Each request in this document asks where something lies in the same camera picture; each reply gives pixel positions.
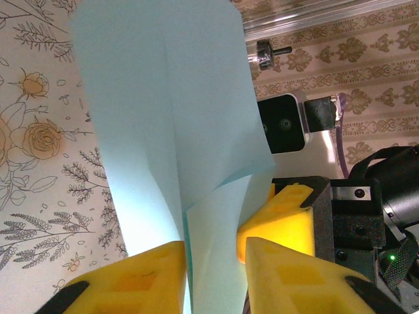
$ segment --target screw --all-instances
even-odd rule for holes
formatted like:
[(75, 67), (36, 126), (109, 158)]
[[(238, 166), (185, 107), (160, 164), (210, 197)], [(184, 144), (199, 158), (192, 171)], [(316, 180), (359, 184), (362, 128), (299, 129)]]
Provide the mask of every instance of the screw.
[(365, 236), (367, 234), (367, 229), (364, 227), (356, 227), (355, 233), (359, 236)]
[(337, 252), (336, 252), (336, 257), (339, 259), (339, 260), (347, 260), (348, 259), (348, 253), (346, 253), (345, 251), (342, 251), (342, 250), (338, 250)]
[(362, 188), (358, 188), (355, 190), (354, 194), (357, 198), (363, 198), (365, 196), (365, 191)]

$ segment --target camera lens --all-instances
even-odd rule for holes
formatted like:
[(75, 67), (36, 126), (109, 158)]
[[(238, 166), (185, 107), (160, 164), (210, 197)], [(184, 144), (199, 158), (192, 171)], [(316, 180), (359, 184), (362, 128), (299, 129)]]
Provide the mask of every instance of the camera lens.
[(283, 131), (288, 131), (291, 128), (291, 121), (289, 121), (288, 119), (282, 119), (280, 122), (280, 128)]

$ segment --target floral wallpaper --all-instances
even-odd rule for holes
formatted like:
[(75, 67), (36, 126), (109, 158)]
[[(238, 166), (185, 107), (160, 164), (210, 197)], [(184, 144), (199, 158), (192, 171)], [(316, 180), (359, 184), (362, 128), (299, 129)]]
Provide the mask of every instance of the floral wallpaper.
[[(236, 1), (236, 6), (251, 3), (266, 1)], [(313, 99), (345, 92), (343, 136), (349, 168), (381, 148), (419, 143), (417, 1), (270, 40), (275, 49), (292, 46), (293, 52), (277, 56), (275, 68), (253, 74), (256, 96), (299, 89)]]
[(0, 0), (0, 313), (126, 257), (69, 35), (78, 1)]

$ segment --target yellow foam pad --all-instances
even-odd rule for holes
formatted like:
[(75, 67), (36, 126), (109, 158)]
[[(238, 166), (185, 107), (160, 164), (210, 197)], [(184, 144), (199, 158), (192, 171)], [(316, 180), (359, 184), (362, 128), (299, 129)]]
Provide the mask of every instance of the yellow foam pad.
[(265, 239), (247, 239), (246, 273), (252, 314), (374, 314), (344, 281), (364, 276)]
[(288, 185), (261, 207), (238, 229), (238, 260), (245, 262), (248, 237), (261, 237), (314, 256), (313, 210), (300, 208), (312, 192), (312, 188), (302, 184)]
[(90, 285), (65, 314), (180, 314), (185, 280), (184, 243), (170, 242), (72, 280)]

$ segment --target light blue paper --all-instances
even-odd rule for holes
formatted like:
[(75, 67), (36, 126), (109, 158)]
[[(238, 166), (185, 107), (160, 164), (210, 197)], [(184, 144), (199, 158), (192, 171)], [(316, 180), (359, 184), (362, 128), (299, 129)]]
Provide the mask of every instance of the light blue paper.
[(274, 162), (240, 13), (225, 0), (89, 0), (73, 26), (128, 252), (183, 239), (183, 211), (194, 312), (241, 313), (235, 234), (265, 201)]

